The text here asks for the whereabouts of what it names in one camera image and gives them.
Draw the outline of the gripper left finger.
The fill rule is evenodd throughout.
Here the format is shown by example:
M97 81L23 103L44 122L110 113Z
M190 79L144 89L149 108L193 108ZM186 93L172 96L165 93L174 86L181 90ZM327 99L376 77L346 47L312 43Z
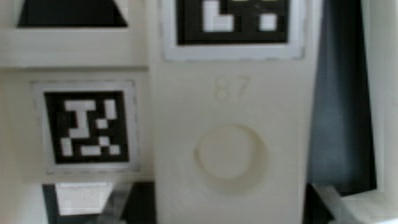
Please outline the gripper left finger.
M96 224L126 224L122 212L128 205L135 183L121 182L113 185Z

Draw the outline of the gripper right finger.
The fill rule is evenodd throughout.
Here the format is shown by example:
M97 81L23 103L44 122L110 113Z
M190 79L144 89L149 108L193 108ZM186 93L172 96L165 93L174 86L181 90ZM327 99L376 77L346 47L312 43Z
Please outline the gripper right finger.
M334 224L362 224L344 205L341 195L332 185L312 184L312 189L334 218Z

